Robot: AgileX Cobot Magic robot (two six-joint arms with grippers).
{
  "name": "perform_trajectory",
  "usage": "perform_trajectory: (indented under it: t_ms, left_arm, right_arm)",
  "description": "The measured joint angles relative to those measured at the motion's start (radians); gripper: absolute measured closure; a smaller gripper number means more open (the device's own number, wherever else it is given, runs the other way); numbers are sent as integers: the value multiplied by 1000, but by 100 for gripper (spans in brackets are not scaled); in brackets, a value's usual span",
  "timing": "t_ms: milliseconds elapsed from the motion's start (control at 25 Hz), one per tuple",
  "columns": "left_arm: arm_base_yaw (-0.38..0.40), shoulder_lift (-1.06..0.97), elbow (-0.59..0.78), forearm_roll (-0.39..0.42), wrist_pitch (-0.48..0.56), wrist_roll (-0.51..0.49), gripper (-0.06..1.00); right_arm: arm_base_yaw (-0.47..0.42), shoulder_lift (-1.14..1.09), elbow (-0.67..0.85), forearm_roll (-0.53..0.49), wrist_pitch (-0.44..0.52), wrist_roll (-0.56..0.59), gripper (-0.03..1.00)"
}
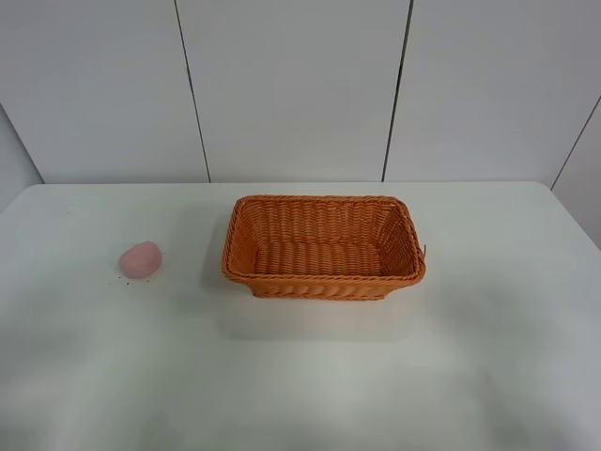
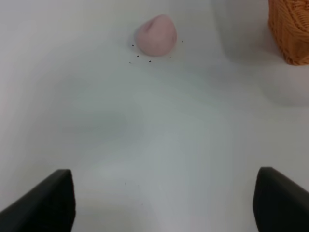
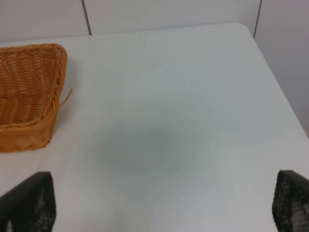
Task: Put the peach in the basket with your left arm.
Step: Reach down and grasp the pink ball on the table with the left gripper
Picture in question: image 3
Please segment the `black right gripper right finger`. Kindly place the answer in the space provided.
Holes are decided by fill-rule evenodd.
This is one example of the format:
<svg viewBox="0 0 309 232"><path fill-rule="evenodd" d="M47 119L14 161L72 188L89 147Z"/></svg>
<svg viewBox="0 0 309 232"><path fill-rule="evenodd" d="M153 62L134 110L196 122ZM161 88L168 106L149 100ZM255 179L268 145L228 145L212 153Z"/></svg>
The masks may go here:
<svg viewBox="0 0 309 232"><path fill-rule="evenodd" d="M280 170L272 203L279 232L309 230L309 180L292 170Z"/></svg>

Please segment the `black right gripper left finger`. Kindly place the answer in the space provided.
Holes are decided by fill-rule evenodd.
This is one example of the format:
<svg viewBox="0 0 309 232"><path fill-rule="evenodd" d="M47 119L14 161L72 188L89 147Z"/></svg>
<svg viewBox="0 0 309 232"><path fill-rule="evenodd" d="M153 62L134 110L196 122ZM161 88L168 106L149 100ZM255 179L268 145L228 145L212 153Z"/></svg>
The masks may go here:
<svg viewBox="0 0 309 232"><path fill-rule="evenodd" d="M37 172L0 197L2 232L51 232L56 199L50 172Z"/></svg>

